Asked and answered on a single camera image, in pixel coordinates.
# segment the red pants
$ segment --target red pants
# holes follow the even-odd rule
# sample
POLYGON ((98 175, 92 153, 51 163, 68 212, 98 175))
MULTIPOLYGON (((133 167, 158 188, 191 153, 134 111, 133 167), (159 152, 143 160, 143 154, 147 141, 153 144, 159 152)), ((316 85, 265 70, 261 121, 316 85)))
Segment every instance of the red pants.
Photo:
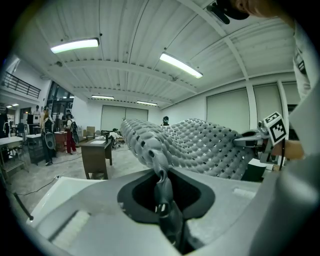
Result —
POLYGON ((71 148, 72 151, 76 151, 76 144, 72 139, 70 130, 66 130, 66 151, 71 153, 71 148))

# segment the floor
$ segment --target floor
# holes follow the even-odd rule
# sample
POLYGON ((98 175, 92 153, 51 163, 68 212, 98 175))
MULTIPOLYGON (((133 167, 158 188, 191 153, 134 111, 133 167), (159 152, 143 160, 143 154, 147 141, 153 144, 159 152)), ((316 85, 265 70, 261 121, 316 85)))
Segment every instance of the floor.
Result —
MULTIPOLYGON (((40 162, 38 166, 30 163, 28 149, 25 149, 25 152, 25 159, 29 172, 25 171, 23 168, 16 170, 10 177, 11 185, 8 185, 8 190, 16 192, 17 194, 27 194, 37 191, 53 180, 52 183, 40 189, 38 192, 28 195, 19 195, 22 203, 30 213, 36 207, 40 199, 56 182, 55 177, 65 176, 86 179, 81 148, 77 148, 77 152, 74 153, 74 155, 69 155, 65 152, 58 152, 57 158, 53 159, 53 165, 50 166, 45 166, 45 161, 40 162)), ((138 159, 128 151, 128 147, 125 144, 112 150, 112 163, 113 165, 110 166, 109 160, 106 159, 109 179, 148 169, 148 167, 141 164, 138 159)), ((23 221, 27 220, 27 216, 22 211, 15 198, 12 194, 8 194, 11 199, 12 207, 17 215, 23 221)))

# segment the gray textured mat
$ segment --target gray textured mat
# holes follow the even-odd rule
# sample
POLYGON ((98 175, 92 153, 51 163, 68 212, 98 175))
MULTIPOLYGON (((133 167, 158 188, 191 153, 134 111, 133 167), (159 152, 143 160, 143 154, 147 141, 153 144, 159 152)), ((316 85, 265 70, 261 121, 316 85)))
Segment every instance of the gray textured mat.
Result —
POLYGON ((235 130, 199 119, 170 126, 127 119, 121 130, 129 149, 149 168, 156 156, 164 167, 240 180, 254 156, 249 148, 234 147, 232 140, 241 137, 235 130))

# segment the ceiling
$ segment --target ceiling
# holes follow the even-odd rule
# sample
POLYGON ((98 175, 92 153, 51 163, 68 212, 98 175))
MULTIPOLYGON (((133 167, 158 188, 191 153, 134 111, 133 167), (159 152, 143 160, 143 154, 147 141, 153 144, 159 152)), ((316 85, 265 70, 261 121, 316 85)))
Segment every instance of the ceiling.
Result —
POLYGON ((57 0, 28 24, 15 53, 81 99, 114 96, 164 108, 234 81, 293 71, 293 31, 278 18, 225 25, 212 0, 57 0), (63 42, 99 47, 53 54, 63 42), (202 78, 159 60, 166 52, 202 78))

